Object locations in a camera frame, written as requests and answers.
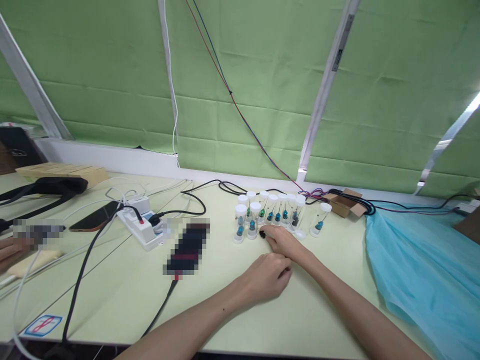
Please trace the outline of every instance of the desk surface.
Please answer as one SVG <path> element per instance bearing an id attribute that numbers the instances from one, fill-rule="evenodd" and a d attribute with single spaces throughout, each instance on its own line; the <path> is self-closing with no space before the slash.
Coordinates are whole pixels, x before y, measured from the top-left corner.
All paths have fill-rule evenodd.
<path id="1" fill-rule="evenodd" d="M 208 298 L 239 276 L 260 254 L 270 251 L 260 237 L 256 240 L 245 237 L 242 244 L 233 243 L 235 196 L 220 191 L 217 186 L 206 186 L 194 194 L 207 207 L 204 217 L 210 221 L 210 239 L 198 272 L 179 282 L 156 326 Z M 183 209 L 186 201 L 186 195 L 178 195 L 165 209 Z M 199 211 L 201 206 L 192 199 L 188 209 Z M 364 239 L 364 218 L 353 221 L 332 213 L 320 237 L 308 235 L 303 244 L 427 350 L 418 330 L 391 315 L 382 304 L 369 269 Z M 69 339 L 102 344 L 137 341 L 167 294 L 171 279 L 162 275 L 162 267 L 173 247 L 173 242 L 167 242 L 146 252 L 133 237 L 122 241 L 83 279 Z M 43 313 L 66 316 L 72 292 L 72 289 L 67 291 Z M 61 323 L 46 338 L 59 340 L 62 331 Z M 366 359 L 323 291 L 298 266 L 293 267 L 290 283 L 279 298 L 254 306 L 233 318 L 212 335 L 203 350 Z"/>
<path id="2" fill-rule="evenodd" d="M 172 179 L 148 177 L 148 176 L 136 176 L 109 173 L 111 178 L 115 176 L 125 177 L 135 182 L 142 183 L 147 189 L 153 189 L 159 186 L 171 184 Z M 38 216 L 36 219 L 63 219 L 74 210 L 92 203 L 97 200 L 109 200 L 105 197 L 105 192 L 110 186 L 115 186 L 122 192 L 127 192 L 130 189 L 141 191 L 142 187 L 135 184 L 126 184 L 127 180 L 112 179 L 111 181 L 104 182 L 92 189 L 88 189 L 83 194 L 76 196 L 75 198 L 67 201 L 66 203 L 46 211 Z M 16 173 L 0 176 L 0 192 L 4 193 L 8 190 L 15 189 L 22 185 L 27 184 L 25 180 Z M 150 203 L 154 210 L 160 210 L 165 204 L 171 201 L 179 191 L 189 186 L 190 182 L 182 181 L 178 186 L 172 190 L 158 193 L 152 196 Z M 112 193 L 115 198 L 120 198 L 120 194 Z M 46 204 L 50 204 L 53 201 L 51 198 L 36 198 L 36 199 L 22 199 L 11 205 L 0 207 L 1 219 L 12 219 L 16 216 L 23 215 L 30 211 L 31 207 L 35 209 L 40 208 Z M 107 202 L 95 203 L 86 208 L 78 211 L 65 221 L 65 226 L 68 228 L 70 225 L 84 218 L 86 215 L 92 213 L 95 209 L 107 204 Z M 2 238 L 9 237 L 12 234 L 3 234 Z M 89 244 L 94 232 L 70 232 L 66 230 L 63 233 L 63 238 L 53 241 L 54 244 L 64 254 L 69 253 L 75 249 L 78 249 L 84 245 Z M 119 220 L 114 221 L 105 236 L 98 240 L 98 245 L 93 249 L 88 263 L 85 268 L 85 274 L 88 274 L 98 264 L 100 264 L 105 258 L 113 253 L 126 239 L 130 237 L 128 230 L 120 223 Z M 69 289 L 72 289 L 75 285 L 77 277 L 79 275 L 80 266 L 82 264 L 85 251 L 83 249 L 71 256 L 68 256 L 51 268 L 47 268 L 44 271 L 37 274 L 32 279 L 28 280 L 22 290 L 15 328 L 21 330 L 30 324 L 37 316 L 45 311 L 51 304 L 53 304 L 58 298 L 64 295 Z M 0 289 L 0 319 L 3 319 L 5 326 L 0 326 L 0 343 L 8 342 L 12 338 L 12 309 L 13 301 L 16 295 L 16 291 L 12 291 L 14 287 L 18 285 L 20 281 L 17 280 L 10 285 Z"/>

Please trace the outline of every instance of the phone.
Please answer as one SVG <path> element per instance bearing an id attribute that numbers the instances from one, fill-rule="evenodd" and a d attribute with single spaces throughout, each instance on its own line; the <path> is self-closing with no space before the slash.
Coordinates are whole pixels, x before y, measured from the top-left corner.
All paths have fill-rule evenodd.
<path id="1" fill-rule="evenodd" d="M 68 229 L 72 232 L 94 232 L 99 230 L 103 224 L 112 216 L 112 214 L 123 204 L 118 201 L 110 201 L 107 205 L 95 210 L 79 222 L 73 224 Z"/>
<path id="2" fill-rule="evenodd" d="M 175 251 L 172 251 L 170 259 L 163 266 L 163 274 L 175 276 L 176 280 L 183 275 L 193 275 L 199 268 L 209 233 L 209 223 L 188 224 L 175 245 Z"/>

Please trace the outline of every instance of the beige box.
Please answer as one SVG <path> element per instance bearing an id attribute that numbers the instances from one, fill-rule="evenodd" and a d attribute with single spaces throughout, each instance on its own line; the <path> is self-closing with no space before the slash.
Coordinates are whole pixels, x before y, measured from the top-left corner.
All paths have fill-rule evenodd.
<path id="1" fill-rule="evenodd" d="M 39 178 L 83 178 L 88 181 L 89 188 L 109 178 L 103 167 L 55 162 L 19 167 L 16 172 L 29 182 Z"/>

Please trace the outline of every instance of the smartphone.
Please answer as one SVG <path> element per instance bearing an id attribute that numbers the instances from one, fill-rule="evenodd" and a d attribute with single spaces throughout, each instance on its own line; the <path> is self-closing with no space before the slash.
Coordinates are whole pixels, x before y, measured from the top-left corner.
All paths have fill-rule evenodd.
<path id="1" fill-rule="evenodd" d="M 110 201 L 107 205 L 95 210 L 68 229 L 72 232 L 94 232 L 99 230 L 103 224 L 112 216 L 118 208 L 123 207 L 118 201 Z"/>

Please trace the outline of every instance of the blue object in vial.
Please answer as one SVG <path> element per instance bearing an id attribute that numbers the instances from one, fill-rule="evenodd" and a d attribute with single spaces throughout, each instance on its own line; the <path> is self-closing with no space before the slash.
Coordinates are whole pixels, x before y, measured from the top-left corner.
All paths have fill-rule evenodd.
<path id="1" fill-rule="evenodd" d="M 318 231 L 322 230 L 322 227 L 324 226 L 324 222 L 323 221 L 319 221 L 317 225 L 315 225 L 315 229 L 317 229 Z"/>

